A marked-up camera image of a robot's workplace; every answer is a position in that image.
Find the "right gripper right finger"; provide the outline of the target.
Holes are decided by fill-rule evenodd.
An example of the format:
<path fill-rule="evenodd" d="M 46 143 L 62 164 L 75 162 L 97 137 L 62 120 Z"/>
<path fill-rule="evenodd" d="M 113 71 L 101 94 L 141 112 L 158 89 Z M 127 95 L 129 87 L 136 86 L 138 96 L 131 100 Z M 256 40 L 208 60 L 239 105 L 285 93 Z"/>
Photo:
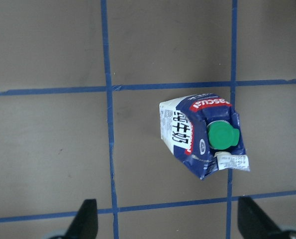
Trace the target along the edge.
<path fill-rule="evenodd" d="M 251 197 L 238 199 L 238 230 L 244 239 L 286 239 L 287 233 Z"/>

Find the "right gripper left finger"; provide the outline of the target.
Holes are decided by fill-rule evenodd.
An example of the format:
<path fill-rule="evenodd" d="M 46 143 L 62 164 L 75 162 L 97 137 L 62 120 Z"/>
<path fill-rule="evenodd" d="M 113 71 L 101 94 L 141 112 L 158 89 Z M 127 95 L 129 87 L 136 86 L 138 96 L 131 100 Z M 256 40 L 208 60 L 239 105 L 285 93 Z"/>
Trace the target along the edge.
<path fill-rule="evenodd" d="M 98 234 L 98 208 L 96 199 L 86 199 L 68 227 L 66 239 L 95 239 Z"/>

